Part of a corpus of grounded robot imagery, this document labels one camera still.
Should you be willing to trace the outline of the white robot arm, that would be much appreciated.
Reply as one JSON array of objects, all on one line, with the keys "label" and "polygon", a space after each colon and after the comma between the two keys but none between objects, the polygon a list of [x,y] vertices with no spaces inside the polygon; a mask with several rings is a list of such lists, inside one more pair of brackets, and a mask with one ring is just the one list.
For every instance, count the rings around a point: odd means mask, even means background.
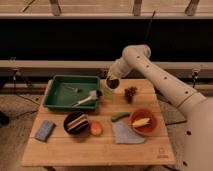
[{"label": "white robot arm", "polygon": [[147,45],[130,45],[111,66],[106,85],[119,86],[119,79],[133,69],[142,73],[186,118],[183,171],[213,171],[213,98],[208,98],[149,60]]}]

